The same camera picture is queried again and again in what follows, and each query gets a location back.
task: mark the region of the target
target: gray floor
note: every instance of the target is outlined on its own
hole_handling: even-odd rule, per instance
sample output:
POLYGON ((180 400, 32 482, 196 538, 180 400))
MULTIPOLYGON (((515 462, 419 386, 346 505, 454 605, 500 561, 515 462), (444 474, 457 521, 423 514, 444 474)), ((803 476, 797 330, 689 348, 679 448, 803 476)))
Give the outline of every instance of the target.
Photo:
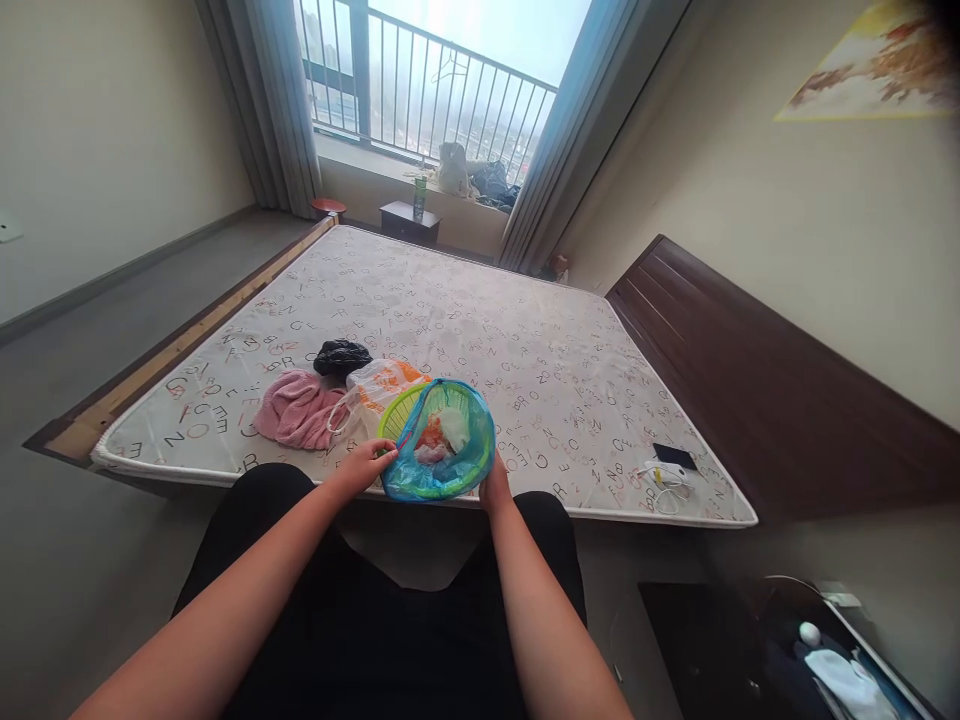
MULTIPOLYGON (((4 717, 65 717, 164 623, 220 497, 160 498, 21 443, 308 227, 249 215, 0 348, 4 717)), ((343 519, 351 544, 423 589, 446 584, 483 522, 471 510, 374 501, 355 502, 343 519)), ((590 631, 634 713, 679 719, 635 584, 698 578, 691 538, 598 522, 578 522, 577 538, 590 631)))

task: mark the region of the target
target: metal railing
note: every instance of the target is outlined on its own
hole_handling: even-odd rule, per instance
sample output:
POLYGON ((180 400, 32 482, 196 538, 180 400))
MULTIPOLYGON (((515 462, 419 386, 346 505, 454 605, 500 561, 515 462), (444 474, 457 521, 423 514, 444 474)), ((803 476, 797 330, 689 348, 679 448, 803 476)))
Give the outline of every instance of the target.
POLYGON ((439 162, 501 160, 521 184, 557 88, 373 10, 366 0, 296 0, 313 122, 372 148, 439 162))

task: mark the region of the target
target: smartphone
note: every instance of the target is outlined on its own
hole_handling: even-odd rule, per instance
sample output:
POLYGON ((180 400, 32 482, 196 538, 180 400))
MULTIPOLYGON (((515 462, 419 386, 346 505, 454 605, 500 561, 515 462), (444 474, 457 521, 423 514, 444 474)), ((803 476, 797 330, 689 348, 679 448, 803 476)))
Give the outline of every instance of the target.
POLYGON ((677 450, 677 448, 667 447, 660 443, 654 443, 653 450, 657 453, 657 459, 663 462, 673 463, 674 465, 685 467, 687 470, 699 472, 697 470, 697 464, 693 461, 693 455, 686 450, 677 450))

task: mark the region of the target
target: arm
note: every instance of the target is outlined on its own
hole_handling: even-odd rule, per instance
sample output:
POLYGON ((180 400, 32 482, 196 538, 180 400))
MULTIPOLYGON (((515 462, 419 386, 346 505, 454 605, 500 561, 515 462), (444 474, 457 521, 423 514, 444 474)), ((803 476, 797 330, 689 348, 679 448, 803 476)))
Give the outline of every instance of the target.
POLYGON ((510 495, 497 455, 480 486, 500 568, 510 644, 527 709, 543 720, 632 718, 600 656, 510 495))
POLYGON ((396 458, 389 440, 358 446, 72 715, 212 718, 230 700, 337 512, 396 458), (377 457, 379 450, 390 450, 377 457))

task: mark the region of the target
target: gray curtain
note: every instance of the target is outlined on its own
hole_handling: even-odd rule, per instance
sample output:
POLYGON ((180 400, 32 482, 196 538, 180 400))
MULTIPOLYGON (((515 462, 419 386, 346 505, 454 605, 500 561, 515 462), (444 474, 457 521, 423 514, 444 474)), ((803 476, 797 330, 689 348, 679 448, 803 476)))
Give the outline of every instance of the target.
POLYGON ((688 0, 593 0, 570 55, 497 264, 547 264, 643 90, 688 0))
POLYGON ((196 0, 260 207, 312 218, 323 195, 291 0, 196 0))

